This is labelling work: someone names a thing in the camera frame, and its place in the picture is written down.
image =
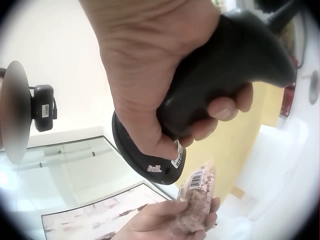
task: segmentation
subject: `plastic-wrapped meat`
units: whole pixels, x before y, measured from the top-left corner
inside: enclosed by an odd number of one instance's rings
[[[181,186],[178,201],[188,201],[188,208],[177,217],[180,231],[195,232],[205,229],[215,187],[215,168],[206,164],[193,172]]]

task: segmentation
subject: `barcode scanner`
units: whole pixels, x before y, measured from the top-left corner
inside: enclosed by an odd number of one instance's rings
[[[11,72],[15,71],[15,67],[17,66],[16,63],[18,63],[17,61],[14,61],[14,62],[15,63],[10,68]],[[0,68],[0,78],[4,79],[6,72],[7,72],[7,69]],[[57,119],[57,105],[53,96],[52,86],[48,84],[37,85],[35,87],[29,86],[29,89],[33,90],[31,91],[33,92],[33,95],[30,92],[31,108],[26,106],[26,104],[28,104],[28,101],[26,101],[26,99],[24,98],[21,98],[21,96],[23,96],[22,94],[23,88],[19,88],[16,85],[14,85],[13,88],[14,88],[14,91],[12,91],[12,94],[14,95],[15,106],[18,109],[18,114],[20,115],[19,118],[21,119],[21,126],[23,126],[22,128],[24,128],[23,122],[25,120],[29,122],[29,116],[31,116],[30,125],[32,123],[32,120],[34,119],[36,129],[39,132],[51,130],[53,127],[53,120]]]
[[[180,177],[186,157],[177,139],[190,135],[190,126],[208,117],[207,106],[213,99],[232,98],[255,81],[278,87],[293,83],[296,69],[274,34],[299,9],[298,1],[290,1],[266,22],[240,9],[221,15],[209,41],[181,61],[156,112],[162,132],[176,143],[178,159],[169,161],[142,154],[114,113],[114,140],[127,163],[149,181],[172,184]]]
[[[37,85],[29,88],[33,89],[33,96],[30,93],[31,120],[34,119],[36,129],[39,132],[51,130],[53,120],[57,119],[57,105],[52,86]]]

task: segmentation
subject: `wall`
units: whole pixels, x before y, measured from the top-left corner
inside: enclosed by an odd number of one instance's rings
[[[58,107],[53,129],[41,135],[102,126],[113,102],[95,34],[77,0],[18,5],[1,31],[0,66],[19,61],[30,86],[50,84]]]

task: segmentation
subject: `barcode sticker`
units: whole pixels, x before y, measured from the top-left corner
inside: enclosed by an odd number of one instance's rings
[[[177,140],[178,142],[178,158],[174,161],[171,161],[171,164],[175,167],[178,168],[180,166],[181,163],[181,159],[182,159],[182,155],[183,155],[183,147],[181,146],[179,140]]]
[[[42,105],[42,118],[49,117],[49,104]]]
[[[204,176],[204,170],[196,171],[193,174],[189,189],[200,189],[203,176]]]

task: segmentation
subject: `fingernail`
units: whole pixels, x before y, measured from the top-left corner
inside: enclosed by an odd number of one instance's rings
[[[227,108],[223,109],[221,112],[218,112],[215,114],[214,118],[219,119],[219,120],[227,120],[231,116],[231,111]]]

